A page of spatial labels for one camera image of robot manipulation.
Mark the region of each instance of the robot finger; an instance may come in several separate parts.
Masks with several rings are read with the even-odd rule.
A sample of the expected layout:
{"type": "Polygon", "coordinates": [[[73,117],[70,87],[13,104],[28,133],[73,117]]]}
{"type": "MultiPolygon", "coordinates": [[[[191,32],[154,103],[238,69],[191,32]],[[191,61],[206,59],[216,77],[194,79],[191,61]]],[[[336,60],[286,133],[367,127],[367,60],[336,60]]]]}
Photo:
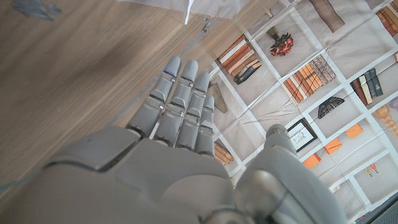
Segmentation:
{"type": "Polygon", "coordinates": [[[185,111],[190,106],[188,102],[197,71],[198,62],[195,60],[188,61],[181,74],[175,93],[162,116],[154,140],[164,142],[170,147],[174,146],[185,111]]]}
{"type": "Polygon", "coordinates": [[[213,112],[214,98],[212,96],[207,96],[201,114],[195,152],[201,155],[210,156],[211,158],[214,158],[213,112]]]}
{"type": "Polygon", "coordinates": [[[198,76],[195,82],[195,90],[192,94],[187,113],[180,128],[176,147],[185,148],[190,151],[193,151],[195,148],[200,125],[202,122],[206,124],[206,121],[204,121],[202,118],[205,115],[203,104],[209,104],[209,100],[205,95],[209,79],[209,73],[203,72],[198,76]]]}
{"type": "Polygon", "coordinates": [[[174,56],[169,60],[154,89],[131,118],[126,128],[138,132],[142,138],[149,137],[169,97],[180,67],[181,59],[179,56],[174,56]]]}

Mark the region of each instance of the stack of books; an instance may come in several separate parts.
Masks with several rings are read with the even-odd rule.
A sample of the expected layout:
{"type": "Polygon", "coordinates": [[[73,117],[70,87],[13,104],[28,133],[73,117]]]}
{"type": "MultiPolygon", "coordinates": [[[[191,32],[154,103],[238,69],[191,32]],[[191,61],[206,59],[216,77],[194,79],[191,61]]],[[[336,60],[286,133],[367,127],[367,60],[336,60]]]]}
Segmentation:
{"type": "Polygon", "coordinates": [[[350,85],[364,105],[371,104],[373,102],[372,99],[383,95],[375,68],[365,72],[352,81],[350,85]]]}
{"type": "Polygon", "coordinates": [[[394,1],[376,13],[391,36],[395,36],[398,33],[397,6],[398,1],[394,1]]]}
{"type": "Polygon", "coordinates": [[[237,84],[246,81],[261,66],[244,35],[221,54],[218,61],[237,84]]]}
{"type": "Polygon", "coordinates": [[[234,160],[231,153],[226,150],[222,145],[214,142],[214,160],[225,166],[234,160]]]}
{"type": "Polygon", "coordinates": [[[311,96],[315,90],[331,82],[336,74],[322,55],[318,55],[299,71],[288,78],[282,87],[294,103],[300,103],[311,96]]]}

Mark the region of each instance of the book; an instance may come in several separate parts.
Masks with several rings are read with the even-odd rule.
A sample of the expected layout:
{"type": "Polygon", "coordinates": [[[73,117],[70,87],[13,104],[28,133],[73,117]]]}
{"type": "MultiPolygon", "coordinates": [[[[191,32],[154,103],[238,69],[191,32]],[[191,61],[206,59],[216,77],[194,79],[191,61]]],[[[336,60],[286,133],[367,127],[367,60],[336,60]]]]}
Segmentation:
{"type": "Polygon", "coordinates": [[[230,159],[228,159],[226,156],[224,156],[220,151],[214,150],[214,155],[219,157],[222,161],[224,161],[226,164],[229,164],[231,162],[230,159]]]}
{"type": "Polygon", "coordinates": [[[293,84],[293,82],[292,82],[292,80],[290,78],[288,78],[286,81],[293,89],[293,93],[292,93],[293,97],[296,99],[296,101],[298,103],[300,103],[303,100],[303,96],[299,92],[299,89],[293,84]]]}
{"type": "Polygon", "coordinates": [[[377,97],[377,95],[376,95],[376,89],[374,88],[374,84],[373,84],[373,81],[371,78],[371,72],[370,71],[365,72],[364,76],[366,79],[366,84],[368,84],[368,88],[371,93],[371,98],[373,99],[373,98],[377,97]]]}
{"type": "Polygon", "coordinates": [[[335,138],[335,139],[331,140],[331,142],[326,144],[325,149],[326,149],[326,152],[330,155],[330,154],[334,153],[337,149],[339,149],[341,146],[343,146],[343,144],[340,143],[340,141],[337,138],[335,138]]]}
{"type": "Polygon", "coordinates": [[[295,94],[294,89],[292,88],[292,86],[290,86],[290,84],[287,82],[287,80],[284,81],[284,86],[288,90],[286,92],[289,95],[290,99],[293,99],[293,101],[295,102],[295,105],[297,103],[299,103],[300,99],[297,97],[297,94],[295,94]]]}
{"type": "Polygon", "coordinates": [[[323,60],[321,58],[323,58],[323,57],[321,55],[319,55],[319,56],[315,57],[312,61],[318,67],[319,71],[323,74],[323,76],[325,76],[325,78],[328,80],[328,82],[331,82],[332,77],[326,70],[327,63],[326,63],[326,61],[325,61],[325,63],[323,63],[323,60]]]}
{"type": "Polygon", "coordinates": [[[226,156],[231,161],[234,160],[234,157],[231,155],[231,153],[229,153],[228,150],[226,150],[222,145],[217,142],[214,142],[214,150],[219,151],[220,153],[222,153],[222,155],[226,156]]]}
{"type": "Polygon", "coordinates": [[[218,156],[214,156],[214,160],[219,162],[221,165],[225,166],[225,162],[222,159],[220,159],[218,156]]]}
{"type": "Polygon", "coordinates": [[[392,2],[390,3],[390,6],[395,10],[395,12],[398,12],[398,0],[395,1],[397,1],[397,3],[392,2]]]}
{"type": "Polygon", "coordinates": [[[379,78],[376,75],[376,69],[375,68],[370,69],[370,73],[371,73],[371,79],[372,79],[372,82],[374,85],[374,89],[376,91],[376,96],[383,95],[383,90],[381,89],[379,78]]]}
{"type": "Polygon", "coordinates": [[[248,47],[249,47],[248,44],[244,44],[242,47],[240,47],[238,50],[236,50],[229,58],[227,58],[221,65],[222,65],[223,67],[227,66],[229,63],[232,62],[232,60],[234,60],[240,53],[242,53],[242,52],[243,52],[244,50],[246,50],[248,47]]]}
{"type": "Polygon", "coordinates": [[[324,76],[324,74],[322,74],[322,72],[319,70],[319,68],[317,67],[317,65],[315,65],[315,62],[313,60],[311,60],[309,62],[312,70],[314,70],[314,72],[318,75],[318,77],[321,79],[322,83],[325,85],[327,84],[329,81],[326,79],[326,77],[324,76]]]}
{"type": "Polygon", "coordinates": [[[388,7],[388,5],[387,5],[387,7],[384,7],[383,10],[388,16],[387,21],[390,19],[391,22],[395,25],[396,29],[394,29],[393,26],[391,26],[391,27],[394,29],[395,32],[398,32],[398,28],[397,28],[397,26],[398,26],[398,17],[396,15],[396,13],[393,12],[395,10],[393,8],[388,7]]]}
{"type": "Polygon", "coordinates": [[[235,42],[233,44],[231,44],[231,46],[229,46],[219,57],[218,60],[220,60],[221,58],[223,58],[230,50],[232,50],[232,48],[234,48],[235,46],[237,46],[240,41],[242,41],[244,39],[244,35],[242,35],[240,38],[238,38],[237,40],[235,40],[235,42]]]}
{"type": "Polygon", "coordinates": [[[320,61],[320,63],[324,66],[328,76],[332,79],[336,78],[335,72],[331,69],[329,66],[328,62],[323,58],[322,55],[318,55],[317,59],[320,61]]]}
{"type": "Polygon", "coordinates": [[[241,70],[241,72],[239,72],[238,75],[235,76],[235,78],[239,78],[240,76],[242,76],[243,73],[244,73],[248,68],[250,68],[252,65],[254,65],[255,63],[259,63],[259,61],[258,61],[257,59],[255,59],[254,61],[248,63],[248,64],[241,70]]]}
{"type": "Polygon", "coordinates": [[[239,73],[242,71],[242,69],[243,69],[244,67],[249,68],[250,66],[248,66],[248,65],[249,65],[251,62],[255,61],[255,60],[258,61],[258,59],[256,59],[256,56],[255,56],[255,55],[250,56],[250,57],[249,57],[248,59],[246,59],[240,66],[236,67],[235,70],[233,70],[233,71],[231,72],[232,77],[235,77],[237,74],[239,74],[239,73]]]}
{"type": "Polygon", "coordinates": [[[361,134],[363,132],[363,129],[360,127],[359,124],[355,124],[354,126],[350,127],[345,131],[345,133],[348,135],[350,139],[354,139],[356,136],[361,134]]]}
{"type": "Polygon", "coordinates": [[[362,91],[362,88],[358,82],[358,79],[355,79],[352,82],[352,84],[354,85],[354,90],[355,90],[356,94],[358,95],[359,99],[361,99],[361,101],[364,105],[367,105],[368,102],[366,101],[365,94],[362,91]]]}
{"type": "Polygon", "coordinates": [[[281,85],[281,87],[285,90],[286,94],[289,96],[290,101],[292,101],[294,105],[297,105],[295,98],[293,97],[292,93],[290,92],[290,90],[287,88],[286,85],[289,85],[289,84],[287,83],[287,81],[284,81],[284,83],[283,83],[283,85],[281,85]]]}
{"type": "Polygon", "coordinates": [[[305,65],[305,67],[308,69],[308,71],[311,73],[311,75],[315,78],[315,81],[317,81],[319,86],[323,86],[323,82],[321,79],[318,77],[316,72],[312,69],[311,65],[308,63],[305,65]]]}
{"type": "Polygon", "coordinates": [[[290,81],[292,81],[293,85],[297,87],[298,92],[303,96],[302,100],[307,99],[307,95],[304,92],[304,89],[300,86],[299,82],[296,81],[295,78],[290,77],[290,81]]]}
{"type": "Polygon", "coordinates": [[[304,160],[303,163],[308,169],[312,169],[312,167],[317,165],[320,161],[321,161],[321,158],[319,158],[317,153],[314,153],[308,159],[304,160]]]}
{"type": "Polygon", "coordinates": [[[388,15],[386,13],[386,9],[381,9],[380,12],[381,14],[384,16],[384,18],[386,18],[386,21],[388,22],[388,24],[391,26],[392,30],[397,34],[398,32],[398,27],[394,24],[394,21],[391,19],[390,15],[388,15]]]}
{"type": "Polygon", "coordinates": [[[391,36],[394,36],[396,33],[394,32],[390,24],[387,22],[387,19],[381,14],[380,11],[377,12],[376,15],[379,17],[381,23],[383,24],[384,28],[386,28],[388,33],[390,33],[391,36]]]}
{"type": "Polygon", "coordinates": [[[229,63],[225,67],[225,69],[228,71],[228,73],[233,72],[233,70],[235,68],[240,66],[246,59],[248,59],[252,55],[254,55],[254,50],[250,50],[250,48],[248,47],[246,50],[244,50],[242,53],[240,53],[231,63],[229,63]]]}
{"type": "Polygon", "coordinates": [[[236,84],[241,84],[242,82],[246,81],[257,69],[261,66],[260,62],[252,65],[248,68],[235,82],[236,84]]]}
{"type": "Polygon", "coordinates": [[[311,96],[310,89],[311,87],[308,85],[308,83],[304,80],[303,76],[299,76],[298,73],[296,72],[293,74],[293,78],[296,80],[296,82],[300,85],[300,88],[303,89],[304,93],[306,96],[311,96]]]}
{"type": "Polygon", "coordinates": [[[304,80],[310,85],[310,88],[312,89],[312,91],[317,90],[317,88],[315,87],[315,84],[314,84],[314,81],[315,81],[314,78],[308,77],[308,73],[306,73],[303,68],[300,68],[300,70],[298,72],[300,72],[300,74],[304,77],[304,80]]]}
{"type": "Polygon", "coordinates": [[[368,104],[371,104],[371,103],[373,102],[373,100],[372,100],[372,97],[371,97],[371,92],[369,91],[369,87],[368,87],[368,85],[366,84],[366,78],[365,78],[365,76],[364,76],[364,75],[361,75],[361,76],[358,78],[358,81],[359,81],[359,83],[360,83],[360,85],[361,85],[361,88],[362,88],[362,90],[363,90],[363,93],[365,94],[366,102],[368,102],[368,104]]]}

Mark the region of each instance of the black book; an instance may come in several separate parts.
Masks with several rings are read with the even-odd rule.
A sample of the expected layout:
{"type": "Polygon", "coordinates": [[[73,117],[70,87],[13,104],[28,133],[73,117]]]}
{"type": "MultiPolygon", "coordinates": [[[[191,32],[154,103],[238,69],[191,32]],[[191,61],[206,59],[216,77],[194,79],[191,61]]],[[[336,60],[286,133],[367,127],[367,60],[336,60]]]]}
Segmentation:
{"type": "Polygon", "coordinates": [[[366,79],[366,84],[368,84],[368,87],[369,87],[369,92],[371,92],[371,98],[373,99],[373,98],[377,97],[377,95],[376,95],[376,89],[374,87],[374,84],[373,84],[373,81],[371,78],[371,72],[370,71],[365,72],[364,76],[366,79]]]}
{"type": "Polygon", "coordinates": [[[250,68],[248,68],[239,78],[236,79],[236,84],[241,84],[242,82],[246,81],[255,71],[257,71],[257,69],[259,69],[260,66],[258,66],[257,68],[253,68],[253,66],[251,66],[250,68]]]}
{"type": "Polygon", "coordinates": [[[374,85],[374,89],[376,91],[376,96],[381,96],[383,95],[383,91],[381,90],[381,86],[380,86],[380,82],[379,82],[379,78],[376,75],[376,69],[372,68],[369,70],[370,74],[371,74],[371,80],[373,82],[374,85]]]}

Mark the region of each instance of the orange box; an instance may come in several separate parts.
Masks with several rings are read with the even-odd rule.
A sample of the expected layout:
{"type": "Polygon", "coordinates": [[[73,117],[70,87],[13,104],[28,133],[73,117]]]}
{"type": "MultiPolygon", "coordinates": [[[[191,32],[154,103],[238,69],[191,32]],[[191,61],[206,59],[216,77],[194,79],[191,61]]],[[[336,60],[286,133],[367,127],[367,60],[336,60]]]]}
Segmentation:
{"type": "Polygon", "coordinates": [[[303,163],[306,167],[311,169],[315,165],[317,165],[321,161],[321,158],[319,158],[317,153],[314,153],[312,156],[310,156],[308,159],[306,159],[303,163]]]}
{"type": "Polygon", "coordinates": [[[348,135],[348,137],[350,139],[353,139],[356,136],[358,136],[359,134],[361,134],[362,132],[363,132],[363,129],[360,127],[360,125],[355,124],[354,126],[347,129],[346,134],[348,135]]]}
{"type": "Polygon", "coordinates": [[[340,141],[335,138],[333,140],[331,140],[331,142],[329,142],[326,146],[326,152],[330,155],[332,154],[334,151],[336,151],[338,148],[340,148],[343,144],[340,143],[340,141]]]}

